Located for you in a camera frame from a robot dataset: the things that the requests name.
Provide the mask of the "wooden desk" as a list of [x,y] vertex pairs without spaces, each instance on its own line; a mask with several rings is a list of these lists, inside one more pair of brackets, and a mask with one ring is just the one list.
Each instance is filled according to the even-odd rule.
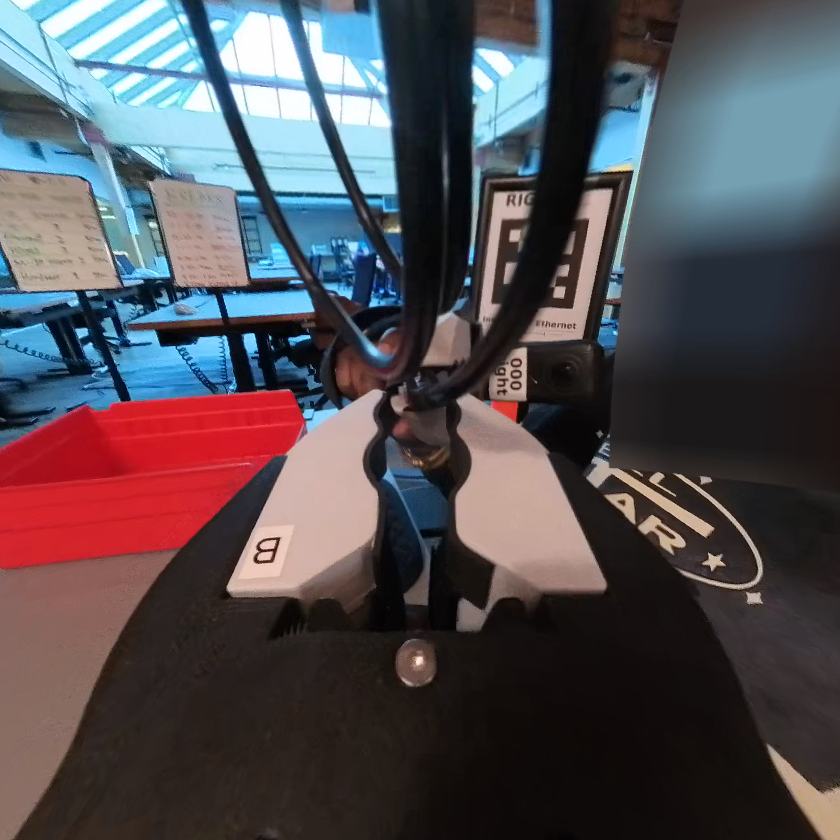
[[131,342],[117,308],[118,301],[135,299],[131,288],[66,291],[19,292],[3,290],[2,330],[46,326],[56,345],[56,353],[36,356],[56,363],[50,376],[93,375],[104,367],[122,402],[131,399],[115,357]]
[[130,321],[129,330],[153,333],[162,347],[186,347],[200,339],[224,339],[239,392],[258,390],[251,355],[245,345],[248,336],[255,339],[263,387],[268,391],[289,389],[293,385],[293,381],[281,382],[277,374],[277,361],[288,357],[291,339],[307,334],[313,340],[330,341],[333,336],[332,326],[315,309],[308,292],[301,288],[229,293],[214,290],[188,297],[182,304],[187,313],[177,313],[172,303]]

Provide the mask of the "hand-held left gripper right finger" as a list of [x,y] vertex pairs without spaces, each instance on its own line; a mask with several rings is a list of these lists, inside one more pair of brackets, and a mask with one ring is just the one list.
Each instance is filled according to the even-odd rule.
[[545,595],[602,595],[606,578],[548,451],[472,395],[450,425],[448,574],[469,607],[488,614],[504,599],[527,611]]

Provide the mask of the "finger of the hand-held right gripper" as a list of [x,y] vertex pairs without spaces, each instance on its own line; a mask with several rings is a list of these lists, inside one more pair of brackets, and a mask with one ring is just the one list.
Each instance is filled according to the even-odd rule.
[[480,327],[460,311],[441,314],[420,367],[454,368],[466,362],[480,338]]
[[394,439],[409,448],[448,448],[447,409],[413,407],[410,395],[406,384],[399,385],[395,390]]

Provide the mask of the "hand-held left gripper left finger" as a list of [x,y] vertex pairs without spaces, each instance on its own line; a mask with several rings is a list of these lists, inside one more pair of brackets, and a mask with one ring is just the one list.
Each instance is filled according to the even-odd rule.
[[374,589],[379,496],[364,458],[385,393],[368,392],[309,430],[288,453],[228,580],[233,598],[332,599],[346,611]]

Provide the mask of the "person's right hand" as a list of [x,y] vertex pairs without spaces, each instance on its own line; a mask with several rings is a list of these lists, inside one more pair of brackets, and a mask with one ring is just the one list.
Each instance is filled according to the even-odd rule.
[[[340,307],[353,324],[373,343],[380,354],[395,356],[402,367],[399,372],[410,371],[410,359],[416,342],[413,341],[413,320],[405,319],[403,304],[378,304],[360,307],[350,299],[336,293],[330,294],[331,301]],[[394,379],[393,371],[366,363],[358,348],[347,341],[341,332],[333,329],[331,317],[317,306],[317,321],[327,328],[328,343],[322,353],[320,379],[328,402],[341,409],[375,390],[386,390]]]

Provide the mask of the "handwritten whiteboard on stand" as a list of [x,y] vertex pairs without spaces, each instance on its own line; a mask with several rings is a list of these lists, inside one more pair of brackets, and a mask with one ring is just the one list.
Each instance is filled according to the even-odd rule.
[[222,185],[158,179],[150,198],[174,283],[239,289],[250,283],[236,192]]
[[1,250],[17,291],[76,296],[115,391],[128,402],[88,295],[123,287],[91,184],[75,175],[1,170]]

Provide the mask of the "person's dark printed shirt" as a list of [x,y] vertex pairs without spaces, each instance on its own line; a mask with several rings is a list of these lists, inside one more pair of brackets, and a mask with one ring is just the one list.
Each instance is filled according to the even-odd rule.
[[838,492],[614,467],[593,416],[544,405],[520,414],[681,575],[764,740],[813,788],[838,791]]

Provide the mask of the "red plastic bin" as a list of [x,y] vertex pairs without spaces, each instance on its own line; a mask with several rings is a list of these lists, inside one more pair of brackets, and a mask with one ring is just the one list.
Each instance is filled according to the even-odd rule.
[[79,407],[1,450],[1,567],[181,548],[306,433],[289,391]]

